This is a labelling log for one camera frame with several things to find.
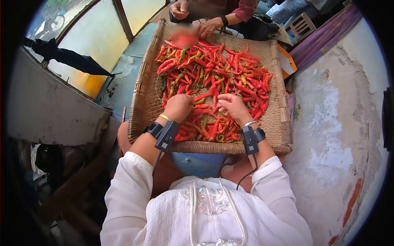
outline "white sleeve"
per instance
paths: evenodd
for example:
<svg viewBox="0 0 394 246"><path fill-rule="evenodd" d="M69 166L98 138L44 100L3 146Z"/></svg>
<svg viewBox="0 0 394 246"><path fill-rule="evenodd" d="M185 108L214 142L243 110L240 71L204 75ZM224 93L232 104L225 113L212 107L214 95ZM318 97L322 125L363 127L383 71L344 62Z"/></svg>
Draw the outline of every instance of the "white sleeve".
<svg viewBox="0 0 394 246"><path fill-rule="evenodd" d="M252 184L251 194L263 200L281 221L294 227L307 245L312 245L310 229L297 212L289 176L277 156L266 160L252 175Z"/></svg>
<svg viewBox="0 0 394 246"><path fill-rule="evenodd" d="M100 232L101 245L131 245L147 223L146 207L152 194L153 167L141 156L126 152L119 159Z"/></svg>

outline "person's left hand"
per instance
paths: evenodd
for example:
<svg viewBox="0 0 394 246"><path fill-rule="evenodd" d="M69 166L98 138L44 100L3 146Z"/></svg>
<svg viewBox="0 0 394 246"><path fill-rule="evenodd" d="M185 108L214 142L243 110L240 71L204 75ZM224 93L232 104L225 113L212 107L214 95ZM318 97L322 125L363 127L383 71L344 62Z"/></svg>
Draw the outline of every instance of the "person's left hand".
<svg viewBox="0 0 394 246"><path fill-rule="evenodd" d="M202 39L206 39L212 36L212 33L219 27L223 26L223 21L220 17L210 19L206 22L200 23L197 26L198 35Z"/></svg>
<svg viewBox="0 0 394 246"><path fill-rule="evenodd" d="M178 94L167 101L167 106L163 114L171 120L181 123L193 109L194 97L186 94Z"/></svg>

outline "gold bangle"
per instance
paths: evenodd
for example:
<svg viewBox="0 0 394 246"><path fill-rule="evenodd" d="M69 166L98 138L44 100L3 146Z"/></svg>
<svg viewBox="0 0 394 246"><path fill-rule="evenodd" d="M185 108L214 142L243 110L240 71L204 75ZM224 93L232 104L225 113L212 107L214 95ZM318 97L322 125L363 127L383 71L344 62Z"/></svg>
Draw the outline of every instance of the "gold bangle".
<svg viewBox="0 0 394 246"><path fill-rule="evenodd" d="M163 114L159 114L159 117L162 117L162 118L164 118L164 119L166 119L168 121L173 121L173 120L171 120L170 118L168 118L167 116L165 116Z"/></svg>

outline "purple curtain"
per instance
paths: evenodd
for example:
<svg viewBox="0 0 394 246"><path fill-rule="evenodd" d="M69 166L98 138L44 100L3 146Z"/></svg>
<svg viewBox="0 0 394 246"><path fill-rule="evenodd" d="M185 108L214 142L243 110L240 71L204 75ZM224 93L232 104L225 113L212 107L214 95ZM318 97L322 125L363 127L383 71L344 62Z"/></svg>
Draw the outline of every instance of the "purple curtain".
<svg viewBox="0 0 394 246"><path fill-rule="evenodd" d="M331 17L290 52L297 70L308 66L336 44L362 18L354 4Z"/></svg>

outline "black umbrella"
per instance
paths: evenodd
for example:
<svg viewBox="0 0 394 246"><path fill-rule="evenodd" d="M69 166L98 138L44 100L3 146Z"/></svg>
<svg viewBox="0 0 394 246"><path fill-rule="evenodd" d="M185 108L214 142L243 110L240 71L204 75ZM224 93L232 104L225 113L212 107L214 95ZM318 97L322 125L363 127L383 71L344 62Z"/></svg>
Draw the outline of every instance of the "black umbrella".
<svg viewBox="0 0 394 246"><path fill-rule="evenodd" d="M24 38L23 45L31 47L35 53L43 56L44 61L55 59L60 63L64 63L88 74L115 76L115 74L111 74L102 68L90 56L80 55L72 50L58 48L54 38L49 41L43 41L41 39L36 39L34 41Z"/></svg>

